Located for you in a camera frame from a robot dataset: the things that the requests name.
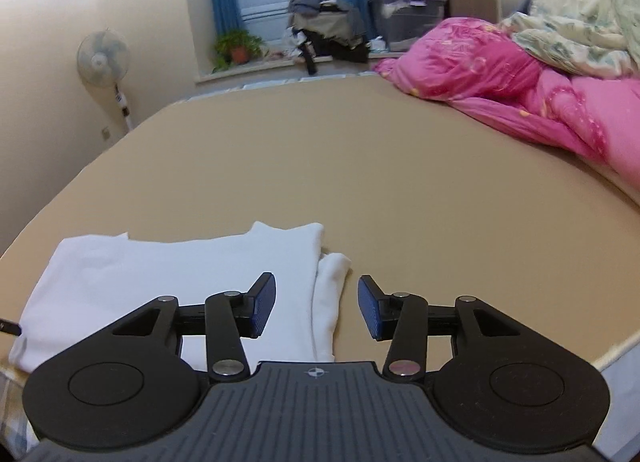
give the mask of beige mattress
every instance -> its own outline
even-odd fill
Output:
[[[356,280],[484,299],[588,360],[640,328],[638,207],[595,173],[378,77],[232,92],[160,111],[85,168],[0,259],[17,320],[57,244],[182,241],[318,221],[353,261],[340,361],[384,359]],[[10,339],[2,337],[7,352]],[[430,366],[448,359],[430,342]]]

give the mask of silver pivot screw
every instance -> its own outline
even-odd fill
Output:
[[[237,376],[244,370],[244,365],[236,359],[223,359],[213,363],[211,369],[219,376]]]
[[[409,359],[400,359],[389,365],[389,372],[396,376],[415,376],[420,371],[420,365]]]

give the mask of floral blanket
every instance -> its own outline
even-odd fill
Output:
[[[640,0],[532,0],[530,14],[500,24],[542,62],[572,74],[623,78],[638,73]]]
[[[566,76],[484,20],[450,18],[375,70],[507,135],[606,163],[640,189],[640,80]]]

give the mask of electric fan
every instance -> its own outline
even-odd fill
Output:
[[[129,68],[129,48],[122,37],[113,31],[98,31],[87,36],[78,49],[78,73],[98,87],[113,87],[116,101],[129,131],[133,130],[127,99],[118,88]]]

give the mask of ribbed gray surface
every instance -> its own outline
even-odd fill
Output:
[[[322,368],[324,374],[314,368]],[[424,392],[370,363],[263,363],[248,381],[212,388],[180,428],[145,446],[84,453],[42,442],[28,462],[602,462],[590,448],[521,456],[452,431]]]

